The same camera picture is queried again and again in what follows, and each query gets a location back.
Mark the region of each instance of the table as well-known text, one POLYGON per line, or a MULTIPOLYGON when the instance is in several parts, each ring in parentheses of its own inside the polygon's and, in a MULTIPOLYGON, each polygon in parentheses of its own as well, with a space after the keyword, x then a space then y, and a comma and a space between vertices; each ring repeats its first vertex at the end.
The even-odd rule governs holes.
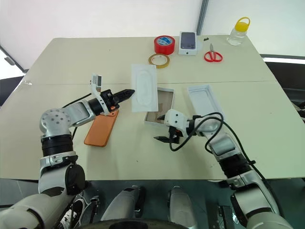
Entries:
MULTIPOLYGON (((179 37, 168 67, 158 69, 158 83, 275 81, 275 77, 246 38, 231 46, 227 36, 199 36, 197 56, 178 55, 179 37), (224 57, 221 64, 203 60, 210 43, 224 57)), ((104 84, 130 83, 131 64, 148 64, 154 54, 154 37, 56 38, 46 47, 25 79, 34 84, 86 84, 91 73, 101 74, 104 84)))
MULTIPOLYGON (((174 108, 193 115, 186 88, 202 83, 164 83, 175 89, 174 108)), ((276 81, 210 83, 228 124, 245 151, 267 178, 305 177, 305 126, 276 81)), ((129 84, 108 84, 113 92, 129 84)), ((39 120, 90 90, 87 84, 21 85, 0 109, 1 178, 38 179, 42 157, 39 120)), ((84 145, 91 123, 78 128, 74 150, 88 180, 223 179, 205 138, 193 137, 181 150, 153 139, 167 128, 144 123, 145 112, 132 113, 131 100, 121 104, 106 147, 84 145)))

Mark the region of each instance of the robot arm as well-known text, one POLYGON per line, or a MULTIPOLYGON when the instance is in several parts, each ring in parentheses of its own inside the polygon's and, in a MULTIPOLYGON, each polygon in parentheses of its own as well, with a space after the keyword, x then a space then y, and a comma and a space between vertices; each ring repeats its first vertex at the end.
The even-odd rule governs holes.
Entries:
POLYGON ((96 115, 117 110, 118 103, 128 99, 134 90, 112 94, 101 92, 102 77, 93 75, 94 99, 50 109, 41 116, 40 130, 43 158, 40 159, 39 194, 22 199, 0 213, 1 229, 48 229, 61 220, 75 195, 85 188, 85 173, 76 164, 70 127, 81 126, 96 115))
POLYGON ((258 173, 251 168, 251 162, 245 158, 240 146, 222 129, 224 120, 220 113, 188 119, 182 113, 171 109, 160 119, 164 119, 164 124, 170 127, 169 138, 155 138, 170 143, 170 146, 172 143, 179 143, 180 136, 189 139, 192 135, 198 135, 208 139, 212 154, 227 176, 226 182, 235 190, 231 201, 243 226, 265 228, 268 224, 267 228, 270 229, 280 228, 279 225, 292 228, 279 216, 275 199, 258 173))

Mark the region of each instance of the red scissors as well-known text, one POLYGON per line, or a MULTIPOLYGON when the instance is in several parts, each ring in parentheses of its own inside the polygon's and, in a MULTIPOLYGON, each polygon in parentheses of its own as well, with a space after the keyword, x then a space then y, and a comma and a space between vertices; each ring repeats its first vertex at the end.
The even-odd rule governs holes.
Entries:
POLYGON ((203 57, 208 62, 220 62, 223 60, 223 56, 220 53, 214 51, 212 43, 210 45, 210 51, 207 52, 203 57))

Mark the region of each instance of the phone case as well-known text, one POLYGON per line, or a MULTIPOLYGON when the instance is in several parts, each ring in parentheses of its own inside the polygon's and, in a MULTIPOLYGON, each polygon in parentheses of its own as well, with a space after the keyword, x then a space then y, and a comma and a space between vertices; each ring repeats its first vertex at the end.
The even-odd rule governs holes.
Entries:
POLYGON ((119 110, 116 110, 109 113, 108 116, 96 116, 87 133, 84 144, 100 147, 106 146, 118 113, 119 110))

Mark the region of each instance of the paper sheet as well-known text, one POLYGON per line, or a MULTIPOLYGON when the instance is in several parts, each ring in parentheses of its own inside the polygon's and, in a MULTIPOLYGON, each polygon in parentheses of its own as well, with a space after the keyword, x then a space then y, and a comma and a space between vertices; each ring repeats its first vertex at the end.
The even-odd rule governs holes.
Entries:
POLYGON ((151 64, 132 64, 132 112, 158 111, 157 69, 151 64))

